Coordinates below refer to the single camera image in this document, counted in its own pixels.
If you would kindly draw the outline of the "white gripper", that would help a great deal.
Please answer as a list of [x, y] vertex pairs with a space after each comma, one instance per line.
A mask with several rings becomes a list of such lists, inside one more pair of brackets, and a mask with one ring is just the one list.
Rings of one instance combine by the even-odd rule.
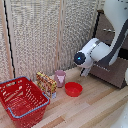
[[90, 70], [91, 68], [82, 68], [80, 76], [86, 77], [89, 74]]

